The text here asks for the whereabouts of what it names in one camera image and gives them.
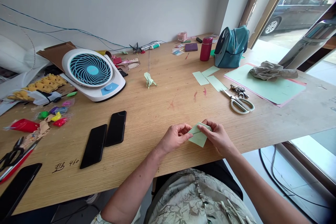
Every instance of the phone screen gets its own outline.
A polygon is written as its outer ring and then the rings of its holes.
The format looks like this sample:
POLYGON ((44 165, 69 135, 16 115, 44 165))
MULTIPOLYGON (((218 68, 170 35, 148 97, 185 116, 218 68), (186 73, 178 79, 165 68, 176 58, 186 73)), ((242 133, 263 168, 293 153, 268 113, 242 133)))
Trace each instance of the phone screen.
POLYGON ((105 147, 120 144, 124 140, 126 111, 114 113, 108 126, 105 147))
POLYGON ((36 163, 23 167, 8 185, 0 196, 0 222, 12 215, 41 166, 36 163))
POLYGON ((80 169, 89 167, 101 161, 103 155, 104 141, 107 124, 93 128, 86 143, 80 169))

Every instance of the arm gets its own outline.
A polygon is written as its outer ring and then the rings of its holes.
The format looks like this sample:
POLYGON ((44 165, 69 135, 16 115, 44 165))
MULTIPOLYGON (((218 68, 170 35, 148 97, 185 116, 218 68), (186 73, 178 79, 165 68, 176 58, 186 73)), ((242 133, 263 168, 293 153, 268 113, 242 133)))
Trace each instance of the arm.
POLYGON ((158 145, 110 198, 101 212, 101 217, 105 221, 116 224, 133 221, 161 161, 166 154, 177 149, 192 137, 192 134, 187 134, 189 130, 191 130, 191 126, 185 123, 169 127, 158 145))
POLYGON ((198 125, 218 151, 226 157, 264 223, 309 223, 289 202, 281 197, 247 162, 231 142, 221 124, 204 120, 212 131, 198 125))

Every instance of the table surface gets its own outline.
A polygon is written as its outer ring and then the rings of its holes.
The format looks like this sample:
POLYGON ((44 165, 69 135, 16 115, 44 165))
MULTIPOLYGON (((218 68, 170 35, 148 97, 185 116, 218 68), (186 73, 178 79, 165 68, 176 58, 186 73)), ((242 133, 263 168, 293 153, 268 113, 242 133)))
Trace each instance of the table surface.
MULTIPOLYGON (((207 62, 199 60, 201 44, 198 44, 198 51, 189 53, 187 59, 187 52, 181 56, 171 54, 175 45, 174 42, 164 43, 145 54, 128 54, 128 59, 138 57, 141 64, 128 72, 125 77, 127 85, 116 97, 93 103, 81 93, 75 96, 75 104, 68 112, 73 114, 70 121, 61 128, 51 126, 49 134, 25 161, 24 166, 38 162, 43 166, 14 214, 118 187, 172 124, 186 122, 193 126, 210 118, 224 125, 242 153, 335 127, 335 86, 300 72, 298 80, 307 83, 307 88, 286 106, 279 108, 250 93, 249 100, 256 108, 252 113, 239 115, 232 111, 224 94, 210 84, 200 86, 192 75, 214 65, 213 58, 207 62), (146 88, 144 73, 148 71, 158 86, 146 88), (111 114, 122 110, 127 111, 123 143, 104 148, 101 162, 80 170, 90 130, 109 124, 111 114), (55 167, 63 163, 64 168, 55 172, 55 167)), ((278 62, 284 55, 265 48, 248 50, 244 56, 241 65, 247 62, 257 65, 264 60, 278 62)), ((229 87, 231 83, 223 75, 231 70, 220 69, 214 75, 229 87)), ((42 109, 36 109, 32 104, 18 104, 0 117, 0 128, 10 125, 15 119, 32 120, 39 111, 42 109)), ((23 133, 2 131, 1 135, 0 156, 3 156, 23 133)), ((207 141, 201 148, 187 141, 166 156, 156 176, 221 158, 211 142, 207 141)), ((0 185, 0 194, 13 177, 0 185)))

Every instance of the desk fan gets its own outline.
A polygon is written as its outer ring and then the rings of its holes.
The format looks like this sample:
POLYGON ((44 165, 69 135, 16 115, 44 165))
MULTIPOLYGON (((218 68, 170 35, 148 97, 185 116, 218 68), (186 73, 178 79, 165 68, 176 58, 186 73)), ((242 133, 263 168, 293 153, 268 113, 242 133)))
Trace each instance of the desk fan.
POLYGON ((107 55, 86 49, 74 49, 62 59, 61 76, 94 102, 119 94, 126 81, 107 55))

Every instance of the person's left hand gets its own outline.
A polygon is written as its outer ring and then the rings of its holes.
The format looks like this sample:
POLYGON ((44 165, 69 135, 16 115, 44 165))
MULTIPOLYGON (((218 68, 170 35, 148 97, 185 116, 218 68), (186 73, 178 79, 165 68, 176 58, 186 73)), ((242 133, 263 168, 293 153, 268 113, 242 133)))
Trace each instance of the person's left hand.
POLYGON ((192 134, 188 134, 188 131, 192 127, 186 123, 175 124, 168 128, 167 132, 157 144, 156 148, 163 151, 164 154, 168 154, 180 147, 185 141, 192 137, 192 134))

